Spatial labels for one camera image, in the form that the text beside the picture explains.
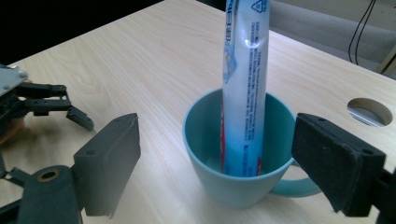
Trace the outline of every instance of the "light wood surface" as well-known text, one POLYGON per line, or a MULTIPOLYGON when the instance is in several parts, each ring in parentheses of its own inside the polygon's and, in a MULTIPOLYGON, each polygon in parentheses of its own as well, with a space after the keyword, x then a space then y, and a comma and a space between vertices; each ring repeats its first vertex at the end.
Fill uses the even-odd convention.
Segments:
MULTIPOLYGON (((30 174, 73 155, 115 117, 137 113, 142 156, 116 215, 84 223, 375 223, 335 214, 323 194, 266 196, 246 210, 209 198, 182 139, 182 121, 201 95, 221 87, 224 13, 189 0, 166 0, 52 49, 16 62, 37 83, 64 84, 74 106, 95 123, 87 132, 53 112, 26 118, 26 128, 2 146, 7 168, 30 174)), ((396 166, 396 122, 383 128, 353 119, 347 104, 369 98, 396 114, 396 82, 283 35, 270 34, 267 90, 295 112, 329 119, 388 154, 396 166)), ((0 181, 0 206, 21 189, 0 181)))

